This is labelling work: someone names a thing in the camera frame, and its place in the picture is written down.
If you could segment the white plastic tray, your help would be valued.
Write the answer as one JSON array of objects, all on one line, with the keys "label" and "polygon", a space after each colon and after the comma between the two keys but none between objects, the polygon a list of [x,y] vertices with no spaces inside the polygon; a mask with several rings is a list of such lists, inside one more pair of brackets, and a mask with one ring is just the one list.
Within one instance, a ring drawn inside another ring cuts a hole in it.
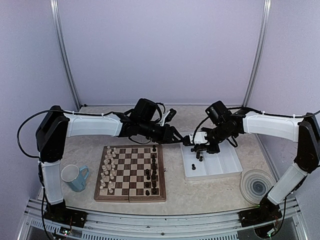
[{"label": "white plastic tray", "polygon": [[190,146],[180,146],[186,181],[200,181],[239,176],[243,172],[236,150],[228,142],[219,144],[220,153],[209,154],[203,152],[201,168],[192,170],[192,163],[196,161],[196,153],[191,152]]}]

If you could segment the dark chess piece back rank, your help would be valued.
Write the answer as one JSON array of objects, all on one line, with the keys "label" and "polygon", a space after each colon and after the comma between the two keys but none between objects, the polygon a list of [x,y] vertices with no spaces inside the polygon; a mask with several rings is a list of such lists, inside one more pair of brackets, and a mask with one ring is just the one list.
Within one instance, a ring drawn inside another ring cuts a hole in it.
[{"label": "dark chess piece back rank", "polygon": [[154,154],[151,155],[151,161],[152,161],[153,164],[156,163],[156,157],[155,157]]}]

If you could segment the wooden chess board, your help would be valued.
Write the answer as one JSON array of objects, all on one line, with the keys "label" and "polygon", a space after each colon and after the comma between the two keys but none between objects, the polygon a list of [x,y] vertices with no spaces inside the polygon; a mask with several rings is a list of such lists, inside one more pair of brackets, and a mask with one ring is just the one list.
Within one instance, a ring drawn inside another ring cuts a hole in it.
[{"label": "wooden chess board", "polygon": [[[157,145],[157,152],[152,152],[152,146]],[[149,145],[111,145],[117,149],[117,177],[115,194],[101,195],[98,190],[98,175],[96,180],[94,200],[97,202],[114,203],[156,203],[167,200],[163,148],[159,144]],[[157,164],[158,195],[152,195],[152,181],[147,180],[146,169],[152,175],[152,154]]]}]

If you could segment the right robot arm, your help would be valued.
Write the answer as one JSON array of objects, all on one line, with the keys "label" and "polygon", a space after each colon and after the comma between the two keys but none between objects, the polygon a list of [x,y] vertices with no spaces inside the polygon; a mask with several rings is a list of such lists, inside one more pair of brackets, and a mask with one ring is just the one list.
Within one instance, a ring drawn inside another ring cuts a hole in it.
[{"label": "right robot arm", "polygon": [[276,212],[275,206],[299,188],[307,176],[320,166],[320,127],[313,113],[281,115],[249,107],[239,107],[232,112],[221,101],[207,107],[205,113],[214,127],[198,125],[186,137],[186,143],[193,146],[195,152],[217,154],[222,142],[229,141],[236,147],[236,138],[244,134],[296,144],[293,163],[264,196],[260,202],[262,206],[255,212],[260,222],[268,221]]}]

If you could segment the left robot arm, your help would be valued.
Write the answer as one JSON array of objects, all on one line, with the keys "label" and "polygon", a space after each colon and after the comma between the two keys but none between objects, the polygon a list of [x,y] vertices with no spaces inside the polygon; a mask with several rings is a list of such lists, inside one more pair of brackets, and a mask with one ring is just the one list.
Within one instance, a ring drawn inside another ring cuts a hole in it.
[{"label": "left robot arm", "polygon": [[[39,178],[44,199],[51,206],[49,212],[63,223],[70,218],[59,170],[63,159],[83,157],[86,150],[96,149],[106,140],[113,142],[115,138],[144,137],[152,143],[180,143],[182,135],[169,124],[175,114],[174,110],[163,113],[160,103],[145,98],[124,112],[74,112],[54,105],[24,120],[18,127],[16,141],[26,157],[39,161]],[[27,123],[40,116],[43,119],[35,131],[37,154],[33,155],[24,150],[20,135]]]}]

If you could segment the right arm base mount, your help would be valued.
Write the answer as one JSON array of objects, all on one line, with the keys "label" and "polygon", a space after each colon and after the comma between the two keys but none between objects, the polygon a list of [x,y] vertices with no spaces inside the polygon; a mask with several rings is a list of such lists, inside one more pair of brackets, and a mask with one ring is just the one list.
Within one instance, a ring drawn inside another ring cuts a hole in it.
[{"label": "right arm base mount", "polygon": [[249,227],[280,219],[283,215],[278,205],[260,205],[257,208],[243,210],[238,213],[241,226]]}]

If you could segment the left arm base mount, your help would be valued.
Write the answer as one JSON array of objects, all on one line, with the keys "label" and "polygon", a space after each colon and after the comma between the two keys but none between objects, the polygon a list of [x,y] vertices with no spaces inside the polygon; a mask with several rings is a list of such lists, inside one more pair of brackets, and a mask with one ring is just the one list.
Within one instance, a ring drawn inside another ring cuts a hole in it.
[{"label": "left arm base mount", "polygon": [[87,220],[87,215],[87,212],[81,210],[67,207],[51,207],[45,211],[44,219],[71,227],[83,228]]}]

